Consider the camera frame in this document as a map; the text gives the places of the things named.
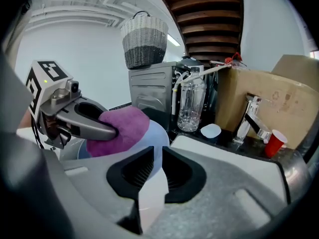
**red plastic cup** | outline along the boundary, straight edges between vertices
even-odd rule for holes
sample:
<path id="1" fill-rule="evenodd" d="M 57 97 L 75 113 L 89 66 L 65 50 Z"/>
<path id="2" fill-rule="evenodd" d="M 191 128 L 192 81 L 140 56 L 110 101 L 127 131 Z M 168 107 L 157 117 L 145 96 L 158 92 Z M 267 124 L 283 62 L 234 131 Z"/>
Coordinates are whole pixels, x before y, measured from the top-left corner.
<path id="1" fill-rule="evenodd" d="M 269 142 L 265 147 L 265 153 L 269 158 L 273 157 L 278 152 L 278 150 L 284 145 L 284 143 L 288 142 L 287 138 L 278 130 L 274 129 L 272 132 L 273 133 L 270 136 Z"/>

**clear plastic bottle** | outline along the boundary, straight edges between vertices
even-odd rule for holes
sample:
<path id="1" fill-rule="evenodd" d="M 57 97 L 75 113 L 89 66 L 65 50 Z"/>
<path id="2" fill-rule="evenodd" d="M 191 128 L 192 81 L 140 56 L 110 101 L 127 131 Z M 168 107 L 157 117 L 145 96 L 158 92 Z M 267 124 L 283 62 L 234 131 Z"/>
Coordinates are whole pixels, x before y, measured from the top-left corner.
<path id="1" fill-rule="evenodd" d="M 191 68 L 190 76 L 198 76 L 199 67 Z M 180 109 L 177 126 L 185 132 L 194 132 L 198 129 L 201 111 L 206 94 L 206 84 L 200 78 L 182 83 Z"/>

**purple sponge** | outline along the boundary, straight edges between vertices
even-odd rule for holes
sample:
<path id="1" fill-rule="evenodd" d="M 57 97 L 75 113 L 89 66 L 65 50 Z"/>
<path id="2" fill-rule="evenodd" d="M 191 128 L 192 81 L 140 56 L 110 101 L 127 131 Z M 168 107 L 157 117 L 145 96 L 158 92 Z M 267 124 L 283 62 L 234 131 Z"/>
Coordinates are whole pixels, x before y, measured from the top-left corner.
<path id="1" fill-rule="evenodd" d="M 129 150 L 142 139 L 150 125 L 149 117 L 133 106 L 104 112 L 99 120 L 116 127 L 119 135 L 110 141 L 87 140 L 86 149 L 92 157 Z"/>

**woven basket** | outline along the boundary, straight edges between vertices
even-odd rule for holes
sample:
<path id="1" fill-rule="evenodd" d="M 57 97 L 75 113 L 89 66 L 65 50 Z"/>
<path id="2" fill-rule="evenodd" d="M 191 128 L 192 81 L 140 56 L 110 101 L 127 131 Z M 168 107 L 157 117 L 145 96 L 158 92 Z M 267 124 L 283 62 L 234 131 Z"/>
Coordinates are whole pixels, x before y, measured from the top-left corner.
<path id="1" fill-rule="evenodd" d="M 125 62 L 128 69 L 163 61 L 168 25 L 146 11 L 137 12 L 121 28 Z"/>

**chrome faucet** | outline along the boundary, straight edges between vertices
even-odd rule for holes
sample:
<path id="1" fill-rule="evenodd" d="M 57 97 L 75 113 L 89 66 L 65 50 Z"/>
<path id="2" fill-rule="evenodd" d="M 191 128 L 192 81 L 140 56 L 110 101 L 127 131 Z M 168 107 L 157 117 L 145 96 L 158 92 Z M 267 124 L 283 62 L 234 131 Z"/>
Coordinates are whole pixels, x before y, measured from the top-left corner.
<path id="1" fill-rule="evenodd" d="M 269 140 L 271 136 L 270 130 L 257 117 L 257 111 L 261 100 L 261 97 L 255 96 L 253 94 L 248 93 L 246 95 L 246 110 L 243 118 L 239 122 L 234 132 L 234 142 L 242 144 L 246 135 L 248 134 L 250 127 L 253 128 L 257 136 L 259 136 L 262 140 Z"/>

